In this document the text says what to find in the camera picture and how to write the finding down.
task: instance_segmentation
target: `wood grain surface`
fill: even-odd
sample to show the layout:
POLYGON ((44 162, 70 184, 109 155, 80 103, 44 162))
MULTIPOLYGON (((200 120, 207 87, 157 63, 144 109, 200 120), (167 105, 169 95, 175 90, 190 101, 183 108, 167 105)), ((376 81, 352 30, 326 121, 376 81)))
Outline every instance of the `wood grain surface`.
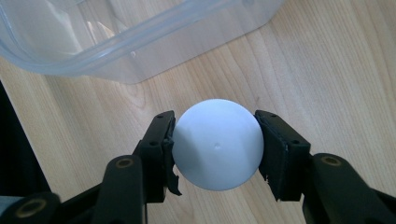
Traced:
MULTIPOLYGON (((152 118, 224 98, 277 113, 312 153, 347 159, 396 196, 396 1, 287 0, 262 28, 156 77, 125 85, 32 74, 0 60, 0 76, 54 192, 66 200, 131 154, 152 118)), ((180 178, 183 196, 148 206, 149 223, 304 223, 257 172, 223 192, 180 178)))

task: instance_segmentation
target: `plastic container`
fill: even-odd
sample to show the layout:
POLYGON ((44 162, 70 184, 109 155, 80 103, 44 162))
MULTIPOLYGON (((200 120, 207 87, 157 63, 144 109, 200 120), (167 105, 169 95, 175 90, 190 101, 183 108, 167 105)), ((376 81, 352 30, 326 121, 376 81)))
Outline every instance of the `plastic container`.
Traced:
POLYGON ((283 0, 0 0, 0 53, 26 70, 136 83, 267 23, 283 0))

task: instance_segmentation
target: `screw hole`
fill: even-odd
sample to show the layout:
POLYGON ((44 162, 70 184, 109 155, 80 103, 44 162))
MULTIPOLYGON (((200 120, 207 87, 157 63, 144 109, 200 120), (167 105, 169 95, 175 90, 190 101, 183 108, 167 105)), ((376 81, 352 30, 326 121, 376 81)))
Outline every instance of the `screw hole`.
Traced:
POLYGON ((110 221, 108 224, 125 224, 125 221, 120 220, 120 219, 114 219, 110 221))
POLYGON ((338 159, 336 159, 335 157, 325 156, 325 157, 322 157, 321 160, 328 165, 332 165, 332 166, 340 166, 341 165, 341 162, 338 159))
POLYGON ((128 167, 128 166, 131 166, 133 164, 134 164, 134 161, 131 160, 131 159, 127 159, 127 158, 126 159, 120 159, 119 161, 116 162, 117 168, 120 168, 120 169, 128 167))

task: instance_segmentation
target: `white ball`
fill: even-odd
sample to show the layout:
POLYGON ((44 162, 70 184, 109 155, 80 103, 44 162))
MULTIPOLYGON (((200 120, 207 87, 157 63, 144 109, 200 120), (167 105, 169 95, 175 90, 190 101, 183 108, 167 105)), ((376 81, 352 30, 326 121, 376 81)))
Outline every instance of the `white ball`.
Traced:
POLYGON ((173 138, 178 170, 202 189, 226 190, 245 183, 258 169, 264 151, 258 121, 227 100, 192 106, 178 121, 173 138))

